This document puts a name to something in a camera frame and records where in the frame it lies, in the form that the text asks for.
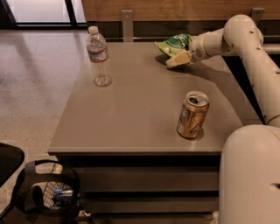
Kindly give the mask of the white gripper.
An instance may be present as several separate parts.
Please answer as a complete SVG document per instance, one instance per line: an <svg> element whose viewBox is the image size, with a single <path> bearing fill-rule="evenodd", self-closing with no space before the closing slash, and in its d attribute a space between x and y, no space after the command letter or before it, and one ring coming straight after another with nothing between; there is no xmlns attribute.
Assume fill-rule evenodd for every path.
<svg viewBox="0 0 280 224"><path fill-rule="evenodd" d="M207 54L205 48L206 34L200 34L199 36L192 36L192 41L189 45L189 51L181 51L175 56L166 61L168 67L176 67L188 64L192 61L206 60L210 56Z"/></svg>

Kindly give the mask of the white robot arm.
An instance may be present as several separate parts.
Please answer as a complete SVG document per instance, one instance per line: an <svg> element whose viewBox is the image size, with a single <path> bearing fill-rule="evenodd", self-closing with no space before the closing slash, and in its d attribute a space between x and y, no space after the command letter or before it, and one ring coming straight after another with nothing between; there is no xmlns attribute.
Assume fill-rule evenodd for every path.
<svg viewBox="0 0 280 224"><path fill-rule="evenodd" d="M220 156L219 208L209 224L280 224L280 76L263 48L263 35L245 15L200 34L189 60L221 56L250 103L252 113L233 132Z"/></svg>

